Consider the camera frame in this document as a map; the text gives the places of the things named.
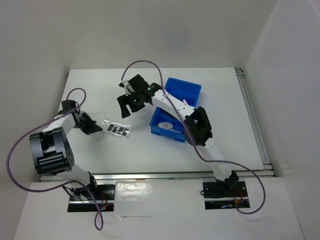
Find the hair pin card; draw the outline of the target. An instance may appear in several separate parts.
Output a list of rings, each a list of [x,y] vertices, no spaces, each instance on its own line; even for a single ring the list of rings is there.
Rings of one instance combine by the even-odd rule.
[[[114,137],[121,138],[123,140],[127,140],[133,130],[132,125],[122,124],[120,122],[116,122],[109,119],[104,119],[102,121],[102,131],[106,134],[112,135]]]

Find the white oval makeup sponge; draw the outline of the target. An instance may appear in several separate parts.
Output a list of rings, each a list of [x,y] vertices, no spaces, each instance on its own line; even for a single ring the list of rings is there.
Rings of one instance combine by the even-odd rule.
[[[159,122],[156,124],[156,126],[165,130],[173,129],[173,124],[170,122]]]

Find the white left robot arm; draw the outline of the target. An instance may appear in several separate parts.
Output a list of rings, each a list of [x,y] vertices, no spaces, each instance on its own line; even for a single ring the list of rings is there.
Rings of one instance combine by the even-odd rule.
[[[103,129],[74,100],[64,100],[62,110],[45,129],[29,136],[34,167],[41,176],[58,176],[65,181],[75,181],[72,186],[80,189],[88,200],[97,197],[99,187],[93,175],[75,164],[75,156],[67,135],[79,129],[85,135]]]

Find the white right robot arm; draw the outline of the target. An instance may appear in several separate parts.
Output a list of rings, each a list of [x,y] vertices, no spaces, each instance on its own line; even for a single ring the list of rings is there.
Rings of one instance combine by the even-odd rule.
[[[203,107],[190,106],[172,96],[157,83],[148,84],[139,74],[119,84],[124,94],[117,98],[121,117],[143,109],[146,104],[161,108],[182,124],[185,140],[194,148],[199,158],[210,165],[223,196],[230,196],[236,189],[239,177],[227,166],[227,161],[217,147],[212,126]]]

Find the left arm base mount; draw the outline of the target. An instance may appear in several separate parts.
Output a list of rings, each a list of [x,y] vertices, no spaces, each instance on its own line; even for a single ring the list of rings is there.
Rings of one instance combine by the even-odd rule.
[[[69,213],[98,211],[92,197],[84,188],[63,187],[63,190],[69,195],[67,208]],[[96,189],[91,191],[102,212],[114,211],[115,190],[116,185],[111,183],[99,184]]]

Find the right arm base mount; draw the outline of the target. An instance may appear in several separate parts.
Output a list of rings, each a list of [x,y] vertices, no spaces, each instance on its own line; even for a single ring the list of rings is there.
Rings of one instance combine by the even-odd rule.
[[[222,183],[212,181],[203,182],[203,190],[200,194],[204,197],[206,210],[224,210],[238,208],[250,208],[250,201],[246,184],[239,181],[235,187],[228,191]]]

